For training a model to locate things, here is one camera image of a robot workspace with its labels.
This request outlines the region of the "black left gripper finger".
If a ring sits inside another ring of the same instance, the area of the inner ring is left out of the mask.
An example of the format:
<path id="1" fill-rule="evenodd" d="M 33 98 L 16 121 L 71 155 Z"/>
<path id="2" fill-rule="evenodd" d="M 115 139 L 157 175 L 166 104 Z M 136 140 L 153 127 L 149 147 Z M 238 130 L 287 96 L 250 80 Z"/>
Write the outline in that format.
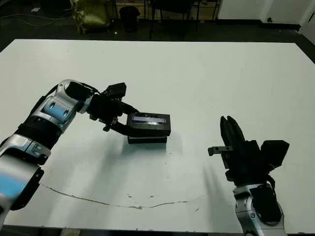
<path id="1" fill-rule="evenodd" d="M 111 123 L 110 124 L 110 129 L 116 131 L 117 133 L 125 135 L 125 136 L 129 136 L 130 135 L 130 128 L 129 128 L 129 126 L 127 126 L 126 124 L 122 124 L 122 123 L 120 123 L 118 121 L 116 121 L 115 123 Z"/>
<path id="2" fill-rule="evenodd" d="M 126 114 L 126 115 L 139 113 L 139 111 L 136 108 L 122 101 L 121 101 L 121 108 L 122 108 L 123 114 Z"/>

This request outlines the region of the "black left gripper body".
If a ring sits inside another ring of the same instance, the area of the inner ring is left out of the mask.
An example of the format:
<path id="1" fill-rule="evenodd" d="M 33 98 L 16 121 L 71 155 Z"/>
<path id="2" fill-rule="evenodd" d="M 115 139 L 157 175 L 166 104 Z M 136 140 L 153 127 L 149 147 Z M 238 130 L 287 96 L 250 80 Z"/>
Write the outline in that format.
<path id="1" fill-rule="evenodd" d="M 105 94 L 94 94 L 87 108 L 90 119 L 98 120 L 105 124 L 103 131 L 110 130 L 112 124 L 117 122 L 123 114 L 121 98 L 112 98 Z"/>

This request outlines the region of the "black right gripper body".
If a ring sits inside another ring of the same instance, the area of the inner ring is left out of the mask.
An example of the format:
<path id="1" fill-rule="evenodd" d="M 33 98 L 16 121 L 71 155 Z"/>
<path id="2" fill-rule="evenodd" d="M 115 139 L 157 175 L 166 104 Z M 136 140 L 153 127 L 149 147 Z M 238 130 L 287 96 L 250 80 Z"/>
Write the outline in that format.
<path id="1" fill-rule="evenodd" d="M 272 165 L 267 155 L 275 150 L 275 141 L 264 141 L 262 149 L 255 140 L 244 141 L 235 147 L 212 146 L 208 148 L 209 156 L 220 154 L 223 160 L 225 176 L 235 185 L 250 185 L 269 182 L 275 184 L 269 175 Z"/>

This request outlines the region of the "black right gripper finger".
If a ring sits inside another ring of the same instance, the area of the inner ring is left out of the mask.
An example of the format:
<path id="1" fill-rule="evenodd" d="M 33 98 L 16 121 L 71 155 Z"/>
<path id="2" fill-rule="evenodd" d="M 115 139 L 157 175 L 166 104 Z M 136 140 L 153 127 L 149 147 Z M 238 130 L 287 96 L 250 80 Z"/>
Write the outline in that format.
<path id="1" fill-rule="evenodd" d="M 228 145 L 235 147 L 245 141 L 244 134 L 237 123 L 231 116 L 227 116 L 227 141 Z"/>
<path id="2" fill-rule="evenodd" d="M 221 116 L 220 133 L 225 146 L 233 147 L 237 138 L 236 121 L 231 116 Z"/>

